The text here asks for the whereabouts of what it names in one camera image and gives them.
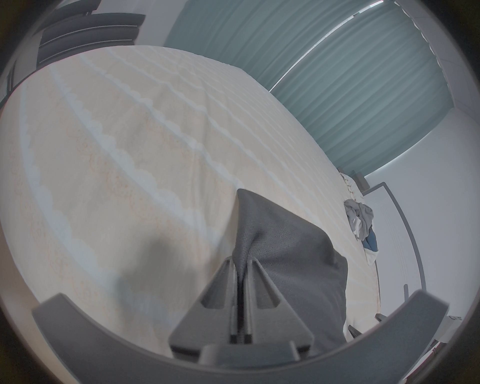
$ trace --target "bed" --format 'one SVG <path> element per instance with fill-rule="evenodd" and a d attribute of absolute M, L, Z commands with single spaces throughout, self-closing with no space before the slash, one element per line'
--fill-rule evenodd
<path fill-rule="evenodd" d="M 347 324 L 377 324 L 375 266 L 350 230 L 343 178 L 236 67 L 149 46 L 69 57 L 14 91 L 0 145 L 1 225 L 39 302 L 65 293 L 170 356 L 170 332 L 231 255 L 244 188 L 328 234 L 348 261 Z"/>

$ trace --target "teal curtain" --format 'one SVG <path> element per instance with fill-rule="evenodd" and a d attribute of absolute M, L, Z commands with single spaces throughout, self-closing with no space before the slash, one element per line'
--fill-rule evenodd
<path fill-rule="evenodd" d="M 166 41 L 235 65 L 266 89 L 313 44 L 373 1 L 190 0 Z M 429 44 L 386 1 L 338 28 L 273 89 L 346 173 L 376 170 L 453 107 Z"/>

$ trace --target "beige bedsheet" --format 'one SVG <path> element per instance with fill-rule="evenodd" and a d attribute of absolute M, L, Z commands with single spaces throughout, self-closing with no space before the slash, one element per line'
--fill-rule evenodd
<path fill-rule="evenodd" d="M 1 223 L 39 301 L 63 292 L 170 355 L 169 333 L 234 247 L 245 188 L 330 236 L 348 260 L 348 324 L 376 324 L 376 272 L 348 225 L 342 177 L 238 68 L 147 46 L 70 57 L 13 93 L 0 146 Z"/>

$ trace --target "green curtain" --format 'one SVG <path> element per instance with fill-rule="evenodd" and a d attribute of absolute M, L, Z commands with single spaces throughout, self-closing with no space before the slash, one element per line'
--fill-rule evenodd
<path fill-rule="evenodd" d="M 190 0 L 165 46 L 242 68 L 266 89 L 320 38 L 374 0 Z M 437 59 L 403 10 L 357 14 L 273 89 L 346 173 L 376 170 L 453 107 Z"/>

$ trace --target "gray garment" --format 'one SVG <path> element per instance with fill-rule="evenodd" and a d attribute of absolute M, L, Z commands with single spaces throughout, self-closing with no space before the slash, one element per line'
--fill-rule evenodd
<path fill-rule="evenodd" d="M 345 212 L 347 213 L 348 222 L 350 223 L 352 231 L 355 231 L 355 217 L 360 218 L 359 239 L 364 241 L 368 236 L 370 227 L 372 226 L 373 210 L 368 205 L 357 203 L 353 199 L 345 200 L 343 205 L 345 206 Z"/>
<path fill-rule="evenodd" d="M 314 224 L 256 193 L 239 189 L 237 196 L 239 220 L 232 258 L 240 284 L 248 258 L 255 257 L 314 334 L 314 353 L 345 344 L 345 257 Z"/>

